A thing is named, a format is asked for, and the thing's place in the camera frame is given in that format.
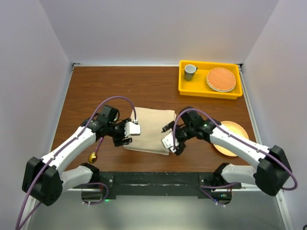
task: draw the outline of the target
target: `cloth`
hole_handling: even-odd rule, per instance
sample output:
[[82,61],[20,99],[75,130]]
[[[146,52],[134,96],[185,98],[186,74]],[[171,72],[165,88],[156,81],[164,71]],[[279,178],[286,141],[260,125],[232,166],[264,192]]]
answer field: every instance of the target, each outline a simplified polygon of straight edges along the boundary
[[132,137],[132,143],[124,145],[125,149],[152,152],[163,155],[169,154],[169,149],[166,149],[161,139],[169,132],[161,133],[162,128],[174,121],[176,113],[174,110],[156,110],[136,107],[136,114],[141,126],[141,135]]

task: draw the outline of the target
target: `gold ball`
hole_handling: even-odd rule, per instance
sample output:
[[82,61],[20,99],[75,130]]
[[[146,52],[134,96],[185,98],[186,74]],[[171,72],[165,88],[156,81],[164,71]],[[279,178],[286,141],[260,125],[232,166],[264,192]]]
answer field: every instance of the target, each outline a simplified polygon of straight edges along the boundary
[[97,160],[97,154],[95,152],[92,152],[91,155],[88,156],[88,162],[93,164]]

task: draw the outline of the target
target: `brown wooden tabletop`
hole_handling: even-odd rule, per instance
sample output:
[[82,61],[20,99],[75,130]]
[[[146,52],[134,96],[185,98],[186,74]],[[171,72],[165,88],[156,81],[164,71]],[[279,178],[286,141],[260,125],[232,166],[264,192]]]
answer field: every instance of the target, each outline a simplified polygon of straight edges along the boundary
[[[186,106],[193,106],[219,121],[240,124],[249,139],[255,141],[243,96],[228,100],[179,95],[178,67],[75,67],[52,149],[70,137],[104,99],[115,95],[128,97],[136,107],[179,112]],[[120,110],[121,118],[130,117],[132,109],[125,100],[115,99],[108,104]],[[67,170],[87,162],[96,145],[82,152]],[[164,156],[116,148],[112,139],[106,137],[94,166],[101,171],[212,172],[223,162],[247,164],[239,157],[221,154],[212,144],[196,138],[187,141],[186,145],[180,156],[172,153]]]

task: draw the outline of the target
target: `cup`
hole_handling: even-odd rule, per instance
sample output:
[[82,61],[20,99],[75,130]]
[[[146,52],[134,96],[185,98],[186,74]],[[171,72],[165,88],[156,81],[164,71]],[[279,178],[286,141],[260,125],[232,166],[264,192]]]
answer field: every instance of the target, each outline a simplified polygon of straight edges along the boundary
[[184,79],[186,81],[192,80],[192,78],[193,78],[194,74],[196,73],[197,69],[198,68],[194,65],[186,65],[184,67]]

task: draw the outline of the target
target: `yellow bin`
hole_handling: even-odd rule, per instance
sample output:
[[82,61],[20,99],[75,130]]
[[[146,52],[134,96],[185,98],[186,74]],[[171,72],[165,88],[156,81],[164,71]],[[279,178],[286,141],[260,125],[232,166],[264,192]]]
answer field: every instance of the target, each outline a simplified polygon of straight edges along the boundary
[[[184,80],[184,67],[188,64],[198,67],[191,81]],[[207,74],[213,68],[225,68],[231,71],[236,77],[236,86],[229,92],[217,92],[210,88],[206,81]],[[179,84],[180,95],[215,97],[226,99],[237,99],[242,96],[242,85],[238,65],[217,62],[187,61],[182,60],[179,63]]]

